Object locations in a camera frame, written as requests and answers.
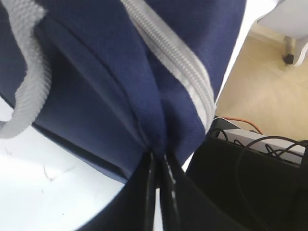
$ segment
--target wire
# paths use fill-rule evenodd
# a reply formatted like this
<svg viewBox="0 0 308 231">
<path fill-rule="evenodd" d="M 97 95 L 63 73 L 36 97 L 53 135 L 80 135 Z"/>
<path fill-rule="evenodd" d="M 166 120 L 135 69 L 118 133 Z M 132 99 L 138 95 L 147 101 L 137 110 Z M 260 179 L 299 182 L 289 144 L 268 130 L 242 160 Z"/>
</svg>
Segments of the wire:
<svg viewBox="0 0 308 231">
<path fill-rule="evenodd" d="M 260 141 L 264 141 L 264 140 L 271 140 L 271 139 L 280 139 L 280 140 L 285 140 L 285 141 L 290 141 L 290 142 L 293 142 L 293 147 L 296 146 L 296 145 L 300 145 L 302 147 L 306 147 L 303 143 L 307 144 L 307 141 L 300 141 L 300 142 L 297 142 L 297 141 L 294 141 L 290 138 L 287 138 L 287 137 L 282 137 L 282 136 L 267 136 L 267 137 L 262 137 L 260 139 L 257 139 L 257 140 L 254 140 L 252 142 L 250 142 L 245 148 L 243 148 L 242 152 L 240 153 L 239 157 L 237 158 L 237 161 L 236 161 L 236 165 L 235 165 L 235 180 L 236 180 L 236 184 L 237 184 L 237 187 L 238 187 L 238 190 L 241 194 L 241 197 L 244 201 L 244 204 L 246 206 L 246 208 L 248 209 L 248 211 L 250 212 L 250 214 L 256 219 L 256 221 L 259 222 L 259 224 L 265 228 L 265 230 L 267 231 L 274 231 L 255 211 L 254 209 L 250 206 L 247 198 L 245 197 L 244 193 L 243 193 L 243 190 L 241 188 L 241 185 L 240 185 L 240 180 L 239 180 L 239 166 L 240 166 L 240 163 L 241 163 L 241 160 L 245 154 L 245 151 L 247 151 L 252 145 L 260 142 Z"/>
<path fill-rule="evenodd" d="M 238 118 L 233 118 L 233 117 L 223 117 L 222 116 L 221 118 L 224 118 L 226 120 L 234 120 L 234 121 L 240 121 L 240 122 L 244 122 L 244 123 L 250 124 L 251 126 L 253 126 L 258 131 L 258 133 L 263 135 L 261 129 L 259 129 L 253 122 L 250 122 L 250 121 L 245 120 L 245 119 L 238 119 Z"/>
<path fill-rule="evenodd" d="M 213 131 L 220 131 L 224 135 L 226 142 L 229 142 L 228 135 L 224 130 L 222 130 L 220 128 L 215 128 L 215 129 L 210 130 L 210 132 L 213 132 Z"/>
<path fill-rule="evenodd" d="M 233 143 L 234 144 L 237 144 L 237 145 L 239 145 L 239 146 L 241 146 L 242 148 L 244 148 L 245 147 L 245 145 L 243 145 L 239 140 L 237 140 L 237 139 L 234 139 L 233 140 Z"/>
</svg>

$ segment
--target zipper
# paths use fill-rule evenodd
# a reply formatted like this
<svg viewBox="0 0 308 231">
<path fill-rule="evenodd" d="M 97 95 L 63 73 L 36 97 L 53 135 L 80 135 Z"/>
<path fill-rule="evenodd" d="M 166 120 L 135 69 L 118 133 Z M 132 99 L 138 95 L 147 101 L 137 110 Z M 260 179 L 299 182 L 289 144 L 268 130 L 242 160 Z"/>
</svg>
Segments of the zipper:
<svg viewBox="0 0 308 231">
<path fill-rule="evenodd" d="M 149 49 L 188 91 L 207 133 L 214 118 L 215 104 L 206 68 L 144 0 L 121 2 Z"/>
</svg>

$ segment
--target floor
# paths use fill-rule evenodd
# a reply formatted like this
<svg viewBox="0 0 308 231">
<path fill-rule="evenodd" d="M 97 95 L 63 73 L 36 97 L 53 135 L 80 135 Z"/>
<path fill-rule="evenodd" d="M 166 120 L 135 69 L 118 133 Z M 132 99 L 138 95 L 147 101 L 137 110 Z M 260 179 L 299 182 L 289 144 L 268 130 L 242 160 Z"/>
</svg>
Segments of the floor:
<svg viewBox="0 0 308 231">
<path fill-rule="evenodd" d="M 308 140 L 308 60 L 285 66 L 281 36 L 247 37 L 218 101 L 217 115 L 255 123 L 265 135 Z M 250 125 L 235 122 L 244 129 Z"/>
</svg>

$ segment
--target zipper teeth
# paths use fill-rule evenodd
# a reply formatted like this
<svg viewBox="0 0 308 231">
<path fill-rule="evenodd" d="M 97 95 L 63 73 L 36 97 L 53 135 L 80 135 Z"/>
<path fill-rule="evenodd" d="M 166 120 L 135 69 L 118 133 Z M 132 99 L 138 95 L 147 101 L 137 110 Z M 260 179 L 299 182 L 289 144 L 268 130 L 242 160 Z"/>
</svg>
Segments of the zipper teeth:
<svg viewBox="0 0 308 231">
<path fill-rule="evenodd" d="M 208 92 L 207 88 L 204 87 L 208 83 L 202 78 L 199 72 L 193 67 L 193 65 L 185 58 L 185 56 L 174 47 L 171 42 L 164 36 L 159 30 L 156 29 L 146 16 L 144 16 L 134 4 L 129 0 L 122 0 L 125 5 L 129 15 L 141 26 L 141 28 L 148 34 L 148 36 L 158 44 L 159 48 L 162 49 L 169 58 L 174 61 L 187 79 L 192 83 L 193 87 L 199 94 L 205 108 L 207 109 L 207 115 L 210 116 L 213 113 L 213 108 L 211 105 L 213 103 L 210 101 L 211 94 Z"/>
</svg>

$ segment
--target woven strap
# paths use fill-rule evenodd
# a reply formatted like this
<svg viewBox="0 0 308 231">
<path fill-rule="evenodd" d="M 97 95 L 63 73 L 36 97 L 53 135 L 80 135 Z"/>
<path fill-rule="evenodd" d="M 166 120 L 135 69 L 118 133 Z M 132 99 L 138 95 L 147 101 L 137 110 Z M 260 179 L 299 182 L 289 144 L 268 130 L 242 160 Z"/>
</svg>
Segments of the woven strap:
<svg viewBox="0 0 308 231">
<path fill-rule="evenodd" d="M 45 10 L 33 0 L 0 0 L 6 8 L 12 32 L 26 61 L 24 81 L 15 93 L 10 121 L 0 121 L 0 138 L 17 136 L 30 126 L 41 111 L 51 87 L 51 69 L 34 36 L 34 26 Z"/>
</svg>

